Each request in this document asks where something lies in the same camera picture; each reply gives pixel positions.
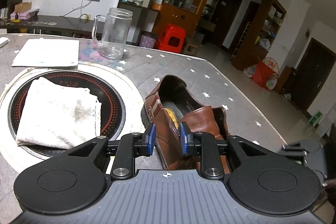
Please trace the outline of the brown leather shoe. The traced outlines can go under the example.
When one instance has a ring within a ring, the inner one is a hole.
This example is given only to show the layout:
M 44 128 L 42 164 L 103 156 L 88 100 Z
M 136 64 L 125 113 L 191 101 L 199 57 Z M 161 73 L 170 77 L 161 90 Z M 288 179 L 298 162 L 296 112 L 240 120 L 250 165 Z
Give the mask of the brown leather shoe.
M 141 110 L 144 126 L 156 126 L 156 148 L 166 170 L 198 169 L 198 156 L 184 156 L 178 126 L 186 122 L 191 132 L 211 133 L 216 139 L 229 135 L 223 107 L 201 104 L 188 91 L 184 80 L 174 75 L 163 77 L 146 96 Z

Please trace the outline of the round black induction cooktop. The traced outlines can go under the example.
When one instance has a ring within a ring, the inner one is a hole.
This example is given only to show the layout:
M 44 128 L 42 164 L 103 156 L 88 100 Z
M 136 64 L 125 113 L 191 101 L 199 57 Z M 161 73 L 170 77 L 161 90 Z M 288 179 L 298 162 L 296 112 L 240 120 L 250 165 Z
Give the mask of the round black induction cooktop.
M 97 136 L 114 140 L 125 117 L 123 100 L 111 84 L 77 70 L 40 73 L 9 104 L 9 128 L 17 147 L 41 159 Z

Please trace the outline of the white folded towel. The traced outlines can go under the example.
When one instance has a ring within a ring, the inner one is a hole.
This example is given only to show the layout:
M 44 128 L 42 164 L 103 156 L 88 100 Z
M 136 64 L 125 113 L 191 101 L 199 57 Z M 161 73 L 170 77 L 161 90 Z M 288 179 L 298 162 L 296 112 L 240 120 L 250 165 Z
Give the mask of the white folded towel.
M 101 133 L 101 102 L 88 88 L 33 80 L 19 122 L 21 145 L 71 149 Z

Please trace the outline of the red play tent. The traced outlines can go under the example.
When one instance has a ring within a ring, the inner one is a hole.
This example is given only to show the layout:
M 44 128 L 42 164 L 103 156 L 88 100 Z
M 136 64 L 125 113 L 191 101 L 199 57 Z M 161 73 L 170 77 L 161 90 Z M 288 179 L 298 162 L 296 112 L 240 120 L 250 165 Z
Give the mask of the red play tent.
M 272 57 L 266 57 L 256 65 L 244 69 L 243 73 L 258 86 L 273 90 L 279 77 L 279 65 Z

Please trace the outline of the small wooden stool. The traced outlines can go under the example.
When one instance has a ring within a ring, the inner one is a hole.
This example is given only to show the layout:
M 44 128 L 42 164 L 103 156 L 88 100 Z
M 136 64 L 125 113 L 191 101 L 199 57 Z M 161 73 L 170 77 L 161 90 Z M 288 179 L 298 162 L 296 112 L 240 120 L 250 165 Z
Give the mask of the small wooden stool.
M 196 56 L 201 44 L 193 39 L 186 39 L 182 49 L 182 54 Z

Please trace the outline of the purple patterned bin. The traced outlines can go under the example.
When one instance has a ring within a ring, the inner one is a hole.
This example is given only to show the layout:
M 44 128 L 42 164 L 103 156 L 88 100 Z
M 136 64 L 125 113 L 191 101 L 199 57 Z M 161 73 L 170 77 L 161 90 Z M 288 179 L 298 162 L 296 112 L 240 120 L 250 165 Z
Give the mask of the purple patterned bin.
M 142 34 L 139 42 L 139 46 L 143 48 L 153 48 L 155 42 L 157 40 L 157 36 L 155 34 Z

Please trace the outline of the red plastic stool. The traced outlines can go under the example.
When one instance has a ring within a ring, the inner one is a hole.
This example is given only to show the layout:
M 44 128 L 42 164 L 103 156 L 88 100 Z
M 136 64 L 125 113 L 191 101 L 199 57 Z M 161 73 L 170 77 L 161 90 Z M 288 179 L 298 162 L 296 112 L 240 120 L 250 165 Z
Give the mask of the red plastic stool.
M 167 23 L 160 32 L 154 48 L 161 51 L 181 53 L 185 38 L 186 31 L 184 28 Z

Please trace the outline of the clear glass mug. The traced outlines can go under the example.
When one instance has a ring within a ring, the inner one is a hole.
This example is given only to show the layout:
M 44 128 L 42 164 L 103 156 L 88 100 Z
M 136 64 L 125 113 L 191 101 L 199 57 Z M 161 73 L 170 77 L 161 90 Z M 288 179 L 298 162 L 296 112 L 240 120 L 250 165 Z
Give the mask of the clear glass mug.
M 98 52 L 102 57 L 110 60 L 122 59 L 132 17 L 132 11 L 122 8 L 110 8 L 106 16 L 95 16 L 92 40 L 98 45 Z M 104 20 L 101 40 L 96 36 L 99 19 Z

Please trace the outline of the white paper sheet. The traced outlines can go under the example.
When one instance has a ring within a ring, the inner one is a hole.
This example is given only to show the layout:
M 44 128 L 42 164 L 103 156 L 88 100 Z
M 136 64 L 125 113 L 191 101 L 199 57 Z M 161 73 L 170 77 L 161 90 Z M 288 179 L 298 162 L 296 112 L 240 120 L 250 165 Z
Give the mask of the white paper sheet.
M 62 68 L 79 62 L 79 41 L 28 39 L 13 60 L 13 67 Z

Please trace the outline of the white remote control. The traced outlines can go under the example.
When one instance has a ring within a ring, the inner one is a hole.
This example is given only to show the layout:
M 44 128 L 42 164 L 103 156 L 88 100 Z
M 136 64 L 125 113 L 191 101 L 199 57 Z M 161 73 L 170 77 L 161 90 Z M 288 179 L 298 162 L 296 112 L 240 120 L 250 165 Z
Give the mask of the white remote control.
M 0 48 L 4 47 L 9 43 L 9 38 L 7 37 L 1 37 L 0 38 Z

